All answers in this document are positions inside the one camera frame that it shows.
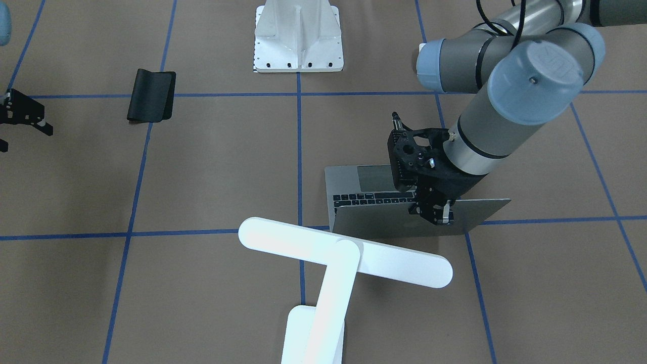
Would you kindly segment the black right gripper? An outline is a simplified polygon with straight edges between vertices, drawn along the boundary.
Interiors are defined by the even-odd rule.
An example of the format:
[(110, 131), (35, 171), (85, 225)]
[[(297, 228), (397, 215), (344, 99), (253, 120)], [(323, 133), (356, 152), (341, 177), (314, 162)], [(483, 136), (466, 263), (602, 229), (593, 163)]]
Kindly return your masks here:
[(45, 121), (45, 106), (16, 89), (2, 96), (1, 124), (32, 126), (47, 136), (54, 128)]

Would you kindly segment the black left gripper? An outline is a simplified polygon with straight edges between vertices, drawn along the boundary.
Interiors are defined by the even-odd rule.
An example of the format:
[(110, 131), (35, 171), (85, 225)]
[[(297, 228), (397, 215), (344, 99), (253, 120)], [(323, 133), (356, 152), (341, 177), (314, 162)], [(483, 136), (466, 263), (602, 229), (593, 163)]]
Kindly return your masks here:
[(393, 126), (387, 140), (391, 175), (395, 189), (404, 193), (414, 188), (410, 215), (418, 215), (433, 225), (453, 225), (455, 200), (473, 188), (484, 175), (460, 170), (443, 149), (450, 140), (446, 128), (411, 129), (398, 113), (391, 114)]

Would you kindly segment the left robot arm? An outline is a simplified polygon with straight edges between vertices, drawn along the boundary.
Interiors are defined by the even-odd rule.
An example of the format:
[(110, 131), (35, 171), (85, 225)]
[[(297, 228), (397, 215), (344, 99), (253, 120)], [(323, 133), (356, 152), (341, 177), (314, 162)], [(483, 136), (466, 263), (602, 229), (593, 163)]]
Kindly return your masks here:
[(462, 200), (595, 76), (606, 55), (598, 28), (645, 24), (645, 1), (522, 1), (454, 39), (422, 43), (419, 83), (471, 93), (450, 128), (413, 130), (393, 113), (388, 139), (395, 189), (407, 212), (436, 226), (478, 224), (508, 198)]

